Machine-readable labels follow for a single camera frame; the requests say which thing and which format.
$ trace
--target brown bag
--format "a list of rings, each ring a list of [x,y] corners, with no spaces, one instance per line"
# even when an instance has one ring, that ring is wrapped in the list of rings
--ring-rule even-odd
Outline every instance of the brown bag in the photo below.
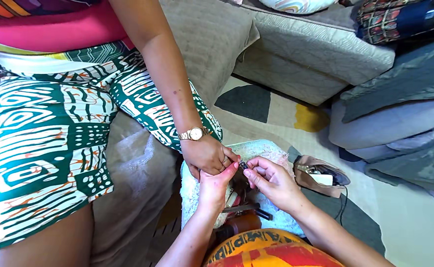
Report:
[[[309,173],[303,171],[312,169],[313,167],[328,170],[333,176],[333,185],[320,184]],[[300,156],[294,161],[293,171],[296,175],[296,182],[300,186],[335,198],[339,198],[344,190],[344,186],[350,184],[349,177],[341,169],[308,155]]]

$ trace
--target forearm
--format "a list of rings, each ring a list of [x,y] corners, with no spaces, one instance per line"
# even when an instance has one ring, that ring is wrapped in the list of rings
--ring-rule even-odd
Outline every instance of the forearm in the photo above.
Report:
[[[172,34],[150,40],[141,51],[156,88],[169,108],[178,133],[202,127],[186,67]]]
[[[371,247],[349,234],[321,209],[304,198],[290,211],[314,247],[331,255],[348,267],[393,266]]]
[[[178,133],[202,127],[181,52],[158,0],[109,0],[169,108]]]
[[[197,208],[156,266],[201,266],[217,216]]]

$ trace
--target yellow shirt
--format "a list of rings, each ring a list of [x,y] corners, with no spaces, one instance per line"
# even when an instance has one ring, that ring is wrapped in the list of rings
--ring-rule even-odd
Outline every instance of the yellow shirt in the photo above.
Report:
[[[208,267],[343,267],[294,234],[258,229],[225,240],[204,262]]]

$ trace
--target yellow shape on rug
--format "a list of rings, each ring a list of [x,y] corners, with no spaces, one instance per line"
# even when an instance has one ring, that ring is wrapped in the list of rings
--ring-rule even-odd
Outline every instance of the yellow shape on rug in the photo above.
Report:
[[[316,133],[329,125],[330,118],[324,110],[296,104],[295,129]]]

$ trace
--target throw pillow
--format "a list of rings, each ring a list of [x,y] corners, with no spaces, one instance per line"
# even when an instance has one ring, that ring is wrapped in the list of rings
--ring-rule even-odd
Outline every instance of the throw pillow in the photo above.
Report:
[[[337,3],[337,0],[260,0],[260,2],[278,11],[311,14]]]

